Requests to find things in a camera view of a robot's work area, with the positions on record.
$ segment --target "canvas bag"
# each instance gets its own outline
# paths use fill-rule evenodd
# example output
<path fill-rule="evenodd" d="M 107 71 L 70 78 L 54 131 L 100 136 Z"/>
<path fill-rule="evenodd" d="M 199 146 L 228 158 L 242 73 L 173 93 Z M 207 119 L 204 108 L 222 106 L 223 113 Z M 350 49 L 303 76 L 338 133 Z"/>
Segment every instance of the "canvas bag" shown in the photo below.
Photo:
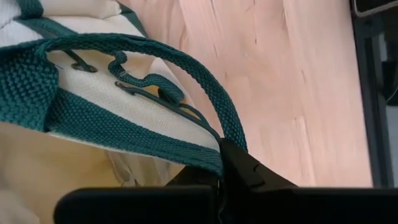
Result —
<path fill-rule="evenodd" d="M 196 111 L 183 86 L 161 59 L 183 68 L 201 84 L 218 113 L 224 135 L 245 149 L 235 108 L 210 72 L 188 55 L 148 39 L 134 12 L 116 1 L 65 2 L 0 0 L 0 121 L 25 128 L 0 125 L 0 141 L 12 137 L 18 148 L 14 155 L 18 160 L 13 160 L 18 162 L 9 167 L 30 164 L 37 156 L 29 154 L 32 151 L 40 159 L 45 151 L 46 156 L 55 155 L 56 160 L 70 157 L 69 161 L 81 159 L 94 164 L 95 157 L 101 158 L 98 163 L 104 158 L 110 161 L 117 181 L 109 169 L 99 170 L 101 177 L 80 180 L 69 189 L 59 190 L 57 196 L 73 190 L 72 186 L 118 185 L 119 179 L 145 183 L 143 177 L 123 177 L 136 171 L 149 172 L 143 170 L 148 166 L 137 163 L 151 163 L 159 177 L 165 177 L 160 184 L 170 180 L 175 164 L 201 167 L 222 176 L 219 136 Z M 26 128 L 69 141 L 48 138 Z M 29 147 L 32 142 L 52 147 L 25 149 L 26 139 L 30 139 Z M 105 155 L 98 148 L 112 153 Z M 74 167 L 77 164 L 64 166 Z M 23 203 L 32 209 L 32 203 L 44 199 L 36 194 L 34 200 L 26 203 L 21 186 L 42 180 L 30 177 L 28 182 L 25 180 L 29 172 L 24 178 L 21 173 L 19 169 L 8 169 L 6 185 L 22 195 Z M 54 203 L 53 200 L 43 211 L 34 210 L 42 223 L 50 223 L 49 210 Z"/>

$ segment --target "wooden floor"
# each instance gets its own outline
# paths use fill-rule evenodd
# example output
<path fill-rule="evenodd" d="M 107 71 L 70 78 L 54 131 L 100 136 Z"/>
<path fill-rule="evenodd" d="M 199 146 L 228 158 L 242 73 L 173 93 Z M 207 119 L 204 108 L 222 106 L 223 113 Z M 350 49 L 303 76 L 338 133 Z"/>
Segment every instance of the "wooden floor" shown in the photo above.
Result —
<path fill-rule="evenodd" d="M 122 2 L 150 37 L 212 71 L 261 162 L 299 185 L 371 185 L 348 1 Z M 220 130 L 204 92 L 171 67 Z"/>

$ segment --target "black frame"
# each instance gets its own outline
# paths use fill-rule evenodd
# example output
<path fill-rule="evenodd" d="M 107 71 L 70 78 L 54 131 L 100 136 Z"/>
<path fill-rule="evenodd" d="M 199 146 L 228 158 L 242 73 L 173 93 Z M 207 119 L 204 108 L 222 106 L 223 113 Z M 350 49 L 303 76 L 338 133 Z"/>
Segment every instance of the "black frame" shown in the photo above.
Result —
<path fill-rule="evenodd" d="M 373 184 L 394 187 L 386 101 L 382 94 L 378 38 L 384 29 L 381 15 L 358 18 L 353 14 L 353 27 Z"/>

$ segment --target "woven strap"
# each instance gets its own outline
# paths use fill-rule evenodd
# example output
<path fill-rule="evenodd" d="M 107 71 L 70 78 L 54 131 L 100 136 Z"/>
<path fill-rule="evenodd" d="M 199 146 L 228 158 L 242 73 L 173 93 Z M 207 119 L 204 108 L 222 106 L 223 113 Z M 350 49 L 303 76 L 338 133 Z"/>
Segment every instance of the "woven strap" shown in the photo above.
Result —
<path fill-rule="evenodd" d="M 125 61 L 123 56 L 119 56 L 121 54 L 117 54 L 118 51 L 139 52 L 172 62 L 190 74 L 204 89 L 217 112 L 225 138 L 247 150 L 243 127 L 224 88 L 200 62 L 168 45 L 125 34 L 79 34 L 24 43 L 19 46 L 18 51 L 24 50 L 33 50 L 41 62 L 48 61 L 46 52 L 54 50 L 97 50 L 115 56 L 115 61 L 108 66 L 109 70 L 119 67 Z M 0 53 L 6 56 L 7 48 Z"/>

